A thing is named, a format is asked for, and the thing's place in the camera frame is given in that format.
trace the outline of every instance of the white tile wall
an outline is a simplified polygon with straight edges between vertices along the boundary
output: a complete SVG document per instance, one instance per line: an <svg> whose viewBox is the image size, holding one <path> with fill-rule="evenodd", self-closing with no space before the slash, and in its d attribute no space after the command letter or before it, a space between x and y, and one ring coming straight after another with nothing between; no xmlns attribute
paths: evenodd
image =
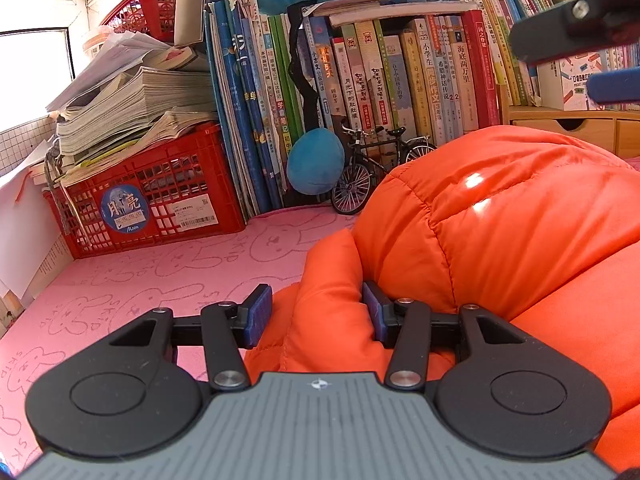
<svg viewBox="0 0 640 480"><path fill-rule="evenodd" d="M55 131L56 122L47 116L0 132L0 176L18 166Z"/></svg>

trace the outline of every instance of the sticker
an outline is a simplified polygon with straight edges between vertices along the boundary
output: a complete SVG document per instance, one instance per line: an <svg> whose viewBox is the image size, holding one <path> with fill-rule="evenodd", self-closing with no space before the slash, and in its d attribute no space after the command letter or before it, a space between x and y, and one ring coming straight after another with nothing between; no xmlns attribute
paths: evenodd
<svg viewBox="0 0 640 480"><path fill-rule="evenodd" d="M179 224L185 231L218 223L216 212L213 211L207 194L169 204L169 209L175 215L174 224Z"/></svg>
<svg viewBox="0 0 640 480"><path fill-rule="evenodd" d="M119 233L140 231L149 221L149 206L140 190L129 184L108 189L100 204L102 219Z"/></svg>

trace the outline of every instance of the barcode label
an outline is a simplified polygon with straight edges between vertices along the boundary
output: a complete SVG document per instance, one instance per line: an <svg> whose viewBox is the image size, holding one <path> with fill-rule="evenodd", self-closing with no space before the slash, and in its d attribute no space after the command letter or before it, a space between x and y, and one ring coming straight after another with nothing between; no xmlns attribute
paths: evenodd
<svg viewBox="0 0 640 480"><path fill-rule="evenodd" d="M209 195L204 194L180 200L169 204L171 212L175 215L174 224L179 224L183 230L196 229L218 223L218 217L213 210Z"/></svg>

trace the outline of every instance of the orange down jacket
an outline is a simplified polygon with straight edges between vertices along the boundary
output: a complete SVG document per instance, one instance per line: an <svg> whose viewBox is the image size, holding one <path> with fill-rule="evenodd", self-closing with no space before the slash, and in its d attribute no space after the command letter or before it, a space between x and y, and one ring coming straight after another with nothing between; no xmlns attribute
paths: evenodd
<svg viewBox="0 0 640 480"><path fill-rule="evenodd" d="M375 370L363 280L439 312L477 303L579 362L607 385L612 418L596 452L640 465L640 173L560 134L496 126L392 171L353 231L310 251L274 297L262 371ZM429 378L452 366L432 354Z"/></svg>

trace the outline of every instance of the red plastic crate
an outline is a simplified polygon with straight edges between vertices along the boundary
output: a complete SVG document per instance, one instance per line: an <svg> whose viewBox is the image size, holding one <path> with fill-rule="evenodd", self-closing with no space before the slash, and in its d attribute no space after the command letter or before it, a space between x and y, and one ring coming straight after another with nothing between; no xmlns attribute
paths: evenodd
<svg viewBox="0 0 640 480"><path fill-rule="evenodd" d="M189 135L141 152L113 168L66 188L91 243L82 233L62 190L56 188L55 192L63 204L63 213L71 228L71 234L65 238L73 256L86 258L243 230L245 224L229 177L221 136L219 125L200 124ZM138 224L139 227L134 227L136 230L129 233L119 232L108 225L113 219L104 220L104 215L108 216L111 209L109 200L114 193L121 194L122 186L125 189L129 189L127 186L137 188L138 192L134 194L143 202L137 202L136 205L142 211L145 211L145 204L148 208L146 211L149 218L146 224ZM103 205L105 193L110 193L106 199L108 209ZM184 229L172 213L172 207L178 207L177 203L183 200L205 194L209 196L218 223ZM51 193L45 191L45 197L62 228ZM181 207L193 202L182 202ZM187 222L193 225L198 220L186 220L184 226L188 225Z"/></svg>
<svg viewBox="0 0 640 480"><path fill-rule="evenodd" d="M175 0L122 0L102 20L114 32L144 32L165 43L174 42Z"/></svg>

